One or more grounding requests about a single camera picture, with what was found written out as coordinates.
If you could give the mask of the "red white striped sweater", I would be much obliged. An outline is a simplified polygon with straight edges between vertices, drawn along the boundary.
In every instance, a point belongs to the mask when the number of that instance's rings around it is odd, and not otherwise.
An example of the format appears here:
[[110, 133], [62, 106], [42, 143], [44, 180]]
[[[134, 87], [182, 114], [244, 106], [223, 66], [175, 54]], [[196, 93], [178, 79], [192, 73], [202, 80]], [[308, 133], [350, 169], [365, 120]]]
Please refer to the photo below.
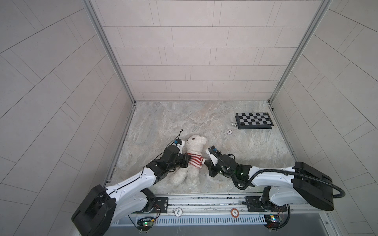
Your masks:
[[205, 163], [205, 159], [203, 158], [203, 156], [198, 155], [198, 154], [193, 154], [193, 153], [188, 153], [188, 155], [190, 156], [190, 160], [188, 164], [198, 169], [201, 169], [202, 165]]

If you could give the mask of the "white teddy bear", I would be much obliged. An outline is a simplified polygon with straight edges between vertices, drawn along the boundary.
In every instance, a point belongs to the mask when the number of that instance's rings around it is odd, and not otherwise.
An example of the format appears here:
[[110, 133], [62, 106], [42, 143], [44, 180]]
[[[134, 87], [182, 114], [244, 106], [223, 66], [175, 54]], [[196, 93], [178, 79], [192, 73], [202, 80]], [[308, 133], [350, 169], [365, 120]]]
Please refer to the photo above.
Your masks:
[[204, 136], [193, 135], [185, 141], [187, 154], [191, 157], [187, 168], [180, 168], [177, 170], [171, 179], [171, 184], [177, 187], [186, 181], [185, 187], [195, 188], [200, 184], [200, 169], [205, 163], [202, 151], [207, 143], [207, 139]]

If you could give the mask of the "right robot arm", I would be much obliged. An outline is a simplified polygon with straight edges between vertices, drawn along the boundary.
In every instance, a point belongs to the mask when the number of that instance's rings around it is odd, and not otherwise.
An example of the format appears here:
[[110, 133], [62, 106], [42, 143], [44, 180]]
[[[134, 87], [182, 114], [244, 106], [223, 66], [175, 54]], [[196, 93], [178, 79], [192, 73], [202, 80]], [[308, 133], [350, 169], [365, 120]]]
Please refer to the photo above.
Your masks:
[[289, 204], [309, 204], [324, 211], [334, 210], [334, 199], [345, 192], [335, 186], [332, 179], [304, 162], [293, 167], [264, 169], [238, 164], [231, 154], [210, 152], [204, 164], [209, 175], [221, 174], [232, 180], [239, 190], [263, 187], [259, 201], [262, 209], [277, 210]]

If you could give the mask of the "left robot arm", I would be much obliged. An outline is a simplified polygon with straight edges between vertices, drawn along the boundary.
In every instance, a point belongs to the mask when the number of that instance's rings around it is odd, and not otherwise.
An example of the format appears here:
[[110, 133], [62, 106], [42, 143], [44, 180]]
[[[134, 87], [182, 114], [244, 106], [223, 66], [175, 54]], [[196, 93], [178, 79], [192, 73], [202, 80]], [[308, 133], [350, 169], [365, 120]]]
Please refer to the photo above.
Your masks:
[[71, 220], [82, 236], [102, 236], [110, 225], [136, 211], [150, 211], [155, 195], [149, 189], [177, 168], [186, 168], [190, 156], [182, 153], [185, 142], [177, 139], [162, 157], [148, 163], [141, 172], [116, 185], [93, 187]]

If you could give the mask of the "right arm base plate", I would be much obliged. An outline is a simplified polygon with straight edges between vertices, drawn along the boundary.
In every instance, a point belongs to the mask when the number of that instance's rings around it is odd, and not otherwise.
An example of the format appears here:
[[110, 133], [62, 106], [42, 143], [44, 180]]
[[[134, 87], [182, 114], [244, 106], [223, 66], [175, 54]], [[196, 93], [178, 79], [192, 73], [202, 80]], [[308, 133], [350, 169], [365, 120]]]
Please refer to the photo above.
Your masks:
[[247, 206], [248, 212], [280, 212], [287, 211], [287, 206], [278, 206], [270, 202], [267, 198], [259, 196], [247, 196], [242, 204]]

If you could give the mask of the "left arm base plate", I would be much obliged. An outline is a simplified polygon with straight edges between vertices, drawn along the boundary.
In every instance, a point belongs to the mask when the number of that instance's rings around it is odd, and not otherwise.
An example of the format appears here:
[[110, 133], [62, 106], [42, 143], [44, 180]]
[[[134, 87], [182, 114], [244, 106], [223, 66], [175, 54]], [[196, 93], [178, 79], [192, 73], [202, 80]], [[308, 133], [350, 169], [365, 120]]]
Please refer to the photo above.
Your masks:
[[167, 213], [168, 201], [169, 201], [168, 197], [156, 197], [155, 202], [152, 205], [152, 208], [150, 210], [147, 210], [147, 208], [144, 208], [143, 210], [133, 212], [133, 214]]

